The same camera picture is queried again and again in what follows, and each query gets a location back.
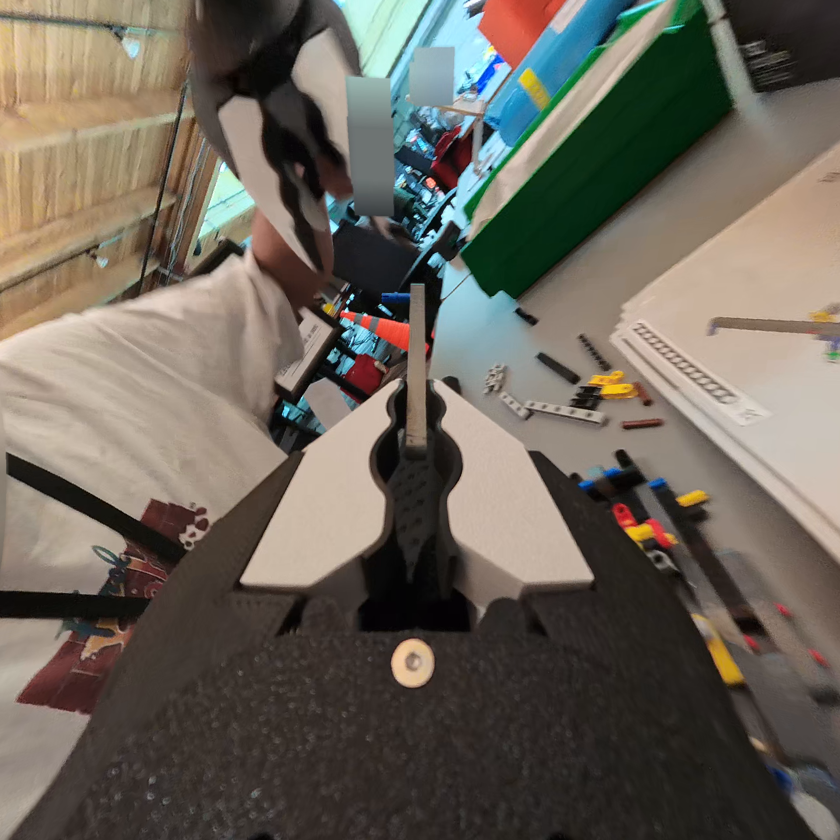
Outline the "green storage bin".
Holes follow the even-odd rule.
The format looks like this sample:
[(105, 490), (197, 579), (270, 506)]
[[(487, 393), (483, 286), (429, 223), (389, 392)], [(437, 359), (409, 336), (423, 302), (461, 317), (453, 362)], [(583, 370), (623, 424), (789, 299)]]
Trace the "green storage bin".
[(468, 201), (479, 288), (520, 296), (731, 110), (702, 2), (623, 13)]

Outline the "thin black lego beam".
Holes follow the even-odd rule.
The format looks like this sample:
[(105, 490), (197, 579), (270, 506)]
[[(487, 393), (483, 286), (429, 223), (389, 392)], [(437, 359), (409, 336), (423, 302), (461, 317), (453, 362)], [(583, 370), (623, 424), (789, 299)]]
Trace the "thin black lego beam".
[(581, 343), (581, 346), (583, 347), (584, 351), (591, 357), (591, 359), (600, 371), (604, 373), (612, 372), (613, 367), (610, 364), (610, 362), (597, 349), (597, 347), (593, 344), (591, 339), (585, 333), (579, 333), (576, 338)]

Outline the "grey lego beam with blue pin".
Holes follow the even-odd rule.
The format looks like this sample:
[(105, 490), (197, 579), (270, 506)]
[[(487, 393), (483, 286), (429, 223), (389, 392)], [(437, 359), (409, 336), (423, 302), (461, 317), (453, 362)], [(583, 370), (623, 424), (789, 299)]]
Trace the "grey lego beam with blue pin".
[(427, 456), (426, 291), (413, 283), (409, 292), (409, 335), (405, 374), (404, 452), (407, 459)]

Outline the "black office chair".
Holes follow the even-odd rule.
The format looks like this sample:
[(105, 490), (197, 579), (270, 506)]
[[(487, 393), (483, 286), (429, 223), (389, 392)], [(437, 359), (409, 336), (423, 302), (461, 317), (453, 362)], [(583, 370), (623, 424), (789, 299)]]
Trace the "black office chair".
[(403, 239), (354, 224), (342, 224), (332, 234), (332, 251), (333, 277), (375, 295), (399, 292), (419, 257)]

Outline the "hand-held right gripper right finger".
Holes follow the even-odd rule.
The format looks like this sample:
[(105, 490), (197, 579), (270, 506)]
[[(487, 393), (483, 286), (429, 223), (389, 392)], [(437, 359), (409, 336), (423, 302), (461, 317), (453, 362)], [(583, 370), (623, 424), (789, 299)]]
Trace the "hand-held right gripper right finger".
[(524, 444), (447, 384), (433, 388), (460, 458), (445, 498), (456, 590), (483, 616), (500, 599), (590, 589), (594, 574)]

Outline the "white framed sign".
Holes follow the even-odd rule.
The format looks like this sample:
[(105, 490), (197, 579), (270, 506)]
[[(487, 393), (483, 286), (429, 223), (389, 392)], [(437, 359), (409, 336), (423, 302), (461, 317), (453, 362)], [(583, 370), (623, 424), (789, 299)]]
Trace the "white framed sign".
[(343, 334), (340, 321), (318, 308), (301, 310), (298, 329), (301, 357), (284, 363), (275, 377), (276, 395), (290, 404), (299, 402)]

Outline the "long black lego model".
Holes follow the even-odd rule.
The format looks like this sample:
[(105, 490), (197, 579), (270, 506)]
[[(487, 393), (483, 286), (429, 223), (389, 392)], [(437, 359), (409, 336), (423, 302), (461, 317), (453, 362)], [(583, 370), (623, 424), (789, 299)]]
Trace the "long black lego model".
[(623, 449), (614, 459), (570, 479), (672, 584), (756, 749), (838, 808), (838, 670), (743, 554), (712, 547), (706, 494), (647, 480)]

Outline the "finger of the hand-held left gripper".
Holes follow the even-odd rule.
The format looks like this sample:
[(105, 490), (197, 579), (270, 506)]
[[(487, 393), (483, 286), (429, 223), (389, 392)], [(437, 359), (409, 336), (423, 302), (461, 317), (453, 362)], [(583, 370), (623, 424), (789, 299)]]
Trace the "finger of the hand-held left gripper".
[(318, 109), (323, 137), (318, 138), (316, 159), (329, 193), (353, 191), (348, 79), (360, 74), (359, 51), (349, 29), (324, 29), (312, 36), (293, 70), (297, 88)]
[(218, 85), (218, 151), (292, 256), (330, 273), (330, 84)]

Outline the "red chair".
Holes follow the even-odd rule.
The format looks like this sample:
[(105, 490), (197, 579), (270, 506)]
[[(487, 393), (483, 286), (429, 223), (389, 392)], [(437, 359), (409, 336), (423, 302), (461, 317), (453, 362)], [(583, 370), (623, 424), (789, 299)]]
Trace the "red chair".
[(473, 132), (462, 136), (459, 127), (444, 132), (434, 148), (431, 177), (442, 192), (457, 188), (459, 178), (471, 166)]

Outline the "orange traffic cone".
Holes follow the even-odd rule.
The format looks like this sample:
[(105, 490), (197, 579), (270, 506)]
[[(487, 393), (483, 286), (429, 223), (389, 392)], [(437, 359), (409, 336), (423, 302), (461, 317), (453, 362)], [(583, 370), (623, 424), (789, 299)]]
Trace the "orange traffic cone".
[(362, 327), (401, 351), (408, 352), (410, 350), (410, 322), (399, 322), (390, 318), (381, 318), (350, 310), (341, 311), (339, 319), (351, 325)]

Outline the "blue plastic container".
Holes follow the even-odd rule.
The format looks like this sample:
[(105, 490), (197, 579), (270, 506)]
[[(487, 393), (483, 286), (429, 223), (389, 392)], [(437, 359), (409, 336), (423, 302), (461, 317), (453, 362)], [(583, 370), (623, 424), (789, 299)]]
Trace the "blue plastic container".
[(653, 2), (630, 1), (564, 3), (513, 68), (489, 105), (485, 123), (507, 148), (513, 148), (588, 55), (603, 45), (616, 27), (634, 21), (636, 8), (645, 14), (652, 6)]

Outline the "long grey holed lego beam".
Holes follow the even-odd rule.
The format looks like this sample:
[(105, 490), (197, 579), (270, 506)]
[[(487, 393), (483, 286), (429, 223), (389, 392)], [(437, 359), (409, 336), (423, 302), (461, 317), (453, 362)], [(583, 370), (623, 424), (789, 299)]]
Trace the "long grey holed lego beam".
[(567, 419), (587, 426), (603, 427), (607, 423), (605, 414), (587, 408), (556, 405), (539, 401), (526, 401), (523, 407), (531, 413)]

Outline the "person's left forearm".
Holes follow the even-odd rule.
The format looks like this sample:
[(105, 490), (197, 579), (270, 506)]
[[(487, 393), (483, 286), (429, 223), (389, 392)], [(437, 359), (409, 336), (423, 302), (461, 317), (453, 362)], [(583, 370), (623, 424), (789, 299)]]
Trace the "person's left forearm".
[(255, 210), (250, 246), (255, 262), (283, 290), (295, 311), (309, 308), (333, 277), (333, 242), (328, 229), (316, 231), (316, 245), (322, 262), (320, 269), (310, 268), (269, 219), (259, 209)]

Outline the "yellow lego pieces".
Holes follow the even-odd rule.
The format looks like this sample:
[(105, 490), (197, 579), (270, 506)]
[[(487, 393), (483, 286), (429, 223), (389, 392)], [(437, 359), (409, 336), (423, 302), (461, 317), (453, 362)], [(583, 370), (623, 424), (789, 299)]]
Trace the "yellow lego pieces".
[(628, 400), (638, 397), (637, 386), (626, 380), (623, 371), (594, 375), (586, 383), (586, 387), (603, 400)]

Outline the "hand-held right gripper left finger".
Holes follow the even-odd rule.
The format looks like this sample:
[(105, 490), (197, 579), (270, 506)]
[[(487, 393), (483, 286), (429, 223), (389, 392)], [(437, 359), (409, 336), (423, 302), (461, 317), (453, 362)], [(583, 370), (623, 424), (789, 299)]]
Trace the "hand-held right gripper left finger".
[(364, 560), (385, 536), (374, 446), (392, 428), (393, 381), (301, 453), (242, 573), (244, 590), (364, 602)]

